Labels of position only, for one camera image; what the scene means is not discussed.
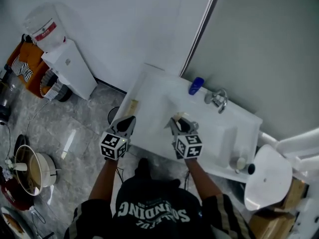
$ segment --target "brown box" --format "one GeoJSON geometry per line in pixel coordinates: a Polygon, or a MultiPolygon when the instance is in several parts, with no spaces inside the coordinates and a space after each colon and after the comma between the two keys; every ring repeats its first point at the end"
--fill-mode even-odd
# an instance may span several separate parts
{"type": "Polygon", "coordinates": [[[304,194],[305,186],[304,182],[293,178],[290,189],[285,198],[281,202],[273,205],[275,208],[274,211],[289,211],[295,208],[304,194]]]}
{"type": "Polygon", "coordinates": [[[262,211],[253,215],[249,227],[256,239],[285,239],[294,223],[289,213],[262,211]]]}

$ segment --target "chrome faucet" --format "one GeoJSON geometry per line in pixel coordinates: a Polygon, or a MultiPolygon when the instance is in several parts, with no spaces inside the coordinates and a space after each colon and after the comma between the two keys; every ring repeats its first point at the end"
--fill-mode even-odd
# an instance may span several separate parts
{"type": "Polygon", "coordinates": [[[207,93],[204,100],[207,104],[213,103],[217,108],[220,107],[218,113],[221,114],[226,108],[228,96],[224,89],[219,89],[215,92],[207,93]]]}

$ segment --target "red label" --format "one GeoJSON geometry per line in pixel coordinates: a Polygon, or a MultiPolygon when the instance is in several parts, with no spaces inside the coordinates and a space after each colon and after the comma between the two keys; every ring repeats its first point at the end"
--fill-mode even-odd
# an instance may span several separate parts
{"type": "Polygon", "coordinates": [[[45,38],[49,33],[51,33],[56,28],[55,22],[52,23],[42,34],[39,34],[35,37],[35,40],[41,41],[45,38]]]}

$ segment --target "cube with qr marker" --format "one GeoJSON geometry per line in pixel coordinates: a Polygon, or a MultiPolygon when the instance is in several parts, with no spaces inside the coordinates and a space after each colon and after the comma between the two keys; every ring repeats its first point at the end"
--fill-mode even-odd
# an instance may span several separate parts
{"type": "Polygon", "coordinates": [[[118,160],[128,150],[128,140],[111,133],[103,132],[100,139],[100,153],[102,156],[118,160]]]}
{"type": "Polygon", "coordinates": [[[183,158],[199,157],[203,150],[203,143],[197,134],[179,135],[175,143],[175,150],[183,158]]]}

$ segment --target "person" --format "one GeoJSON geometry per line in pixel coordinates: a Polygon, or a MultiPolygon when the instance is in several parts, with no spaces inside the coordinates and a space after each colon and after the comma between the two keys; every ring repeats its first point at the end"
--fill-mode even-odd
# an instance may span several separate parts
{"type": "Polygon", "coordinates": [[[255,238],[229,197],[197,160],[186,159],[185,163],[202,205],[179,188],[179,180],[153,180],[148,161],[142,158],[135,175],[122,184],[112,217],[110,203],[118,162],[107,159],[89,200],[75,209],[64,238],[255,238]]]}

